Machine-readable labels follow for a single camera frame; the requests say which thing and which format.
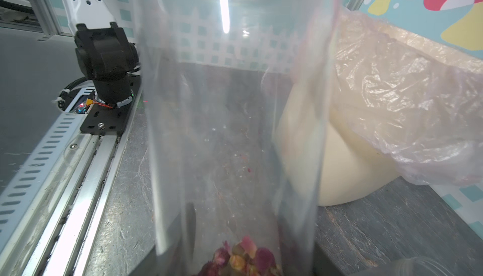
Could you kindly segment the clear plastic jar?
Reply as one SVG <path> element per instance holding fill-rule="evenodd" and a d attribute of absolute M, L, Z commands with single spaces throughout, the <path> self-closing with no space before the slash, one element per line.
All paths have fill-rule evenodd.
<path fill-rule="evenodd" d="M 441 263 L 427 257 L 404 258 L 378 267 L 368 268 L 353 276 L 454 276 Z"/>
<path fill-rule="evenodd" d="M 317 196 L 274 146 L 295 83 L 327 98 L 340 0 L 135 0 L 155 275 L 197 275 L 249 236 L 283 275 L 311 275 Z"/>

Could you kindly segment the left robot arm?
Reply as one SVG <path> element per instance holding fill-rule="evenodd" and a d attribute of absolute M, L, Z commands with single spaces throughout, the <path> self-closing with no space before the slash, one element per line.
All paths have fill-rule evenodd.
<path fill-rule="evenodd" d="M 96 101 L 113 108 L 133 101 L 129 74 L 139 64 L 135 45 L 103 0 L 62 0 L 83 75 L 94 83 Z"/>

